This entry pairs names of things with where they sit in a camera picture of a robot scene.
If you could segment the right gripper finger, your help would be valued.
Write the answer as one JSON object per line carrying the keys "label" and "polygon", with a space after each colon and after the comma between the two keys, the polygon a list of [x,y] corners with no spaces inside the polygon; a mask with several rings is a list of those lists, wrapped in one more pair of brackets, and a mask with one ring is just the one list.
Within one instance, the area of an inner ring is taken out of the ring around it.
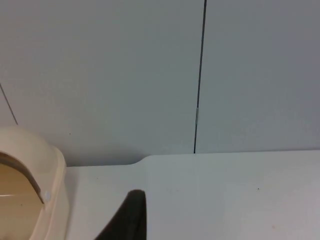
{"label": "right gripper finger", "polygon": [[97,235],[97,240],[146,240],[147,200],[141,189],[127,193],[115,215]]}

